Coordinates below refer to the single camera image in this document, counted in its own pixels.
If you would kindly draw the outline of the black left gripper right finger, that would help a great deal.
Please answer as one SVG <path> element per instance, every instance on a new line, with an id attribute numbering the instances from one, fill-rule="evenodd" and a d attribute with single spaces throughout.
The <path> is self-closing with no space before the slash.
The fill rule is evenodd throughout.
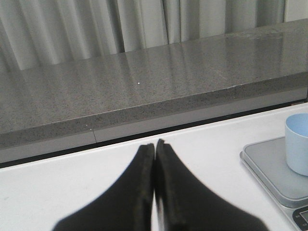
<path id="1" fill-rule="evenodd" d="M 266 231 L 257 217 L 237 208 L 201 183 L 170 144 L 159 140 L 155 157 L 155 196 L 165 231 Z"/>

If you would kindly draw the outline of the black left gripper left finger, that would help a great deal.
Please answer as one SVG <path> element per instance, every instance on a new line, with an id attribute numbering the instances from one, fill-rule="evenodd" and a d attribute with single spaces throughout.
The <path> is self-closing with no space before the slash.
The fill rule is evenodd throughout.
<path id="1" fill-rule="evenodd" d="M 141 145 L 121 176 L 102 195 L 60 220 L 55 231 L 149 231 L 153 204 L 154 145 Z"/>

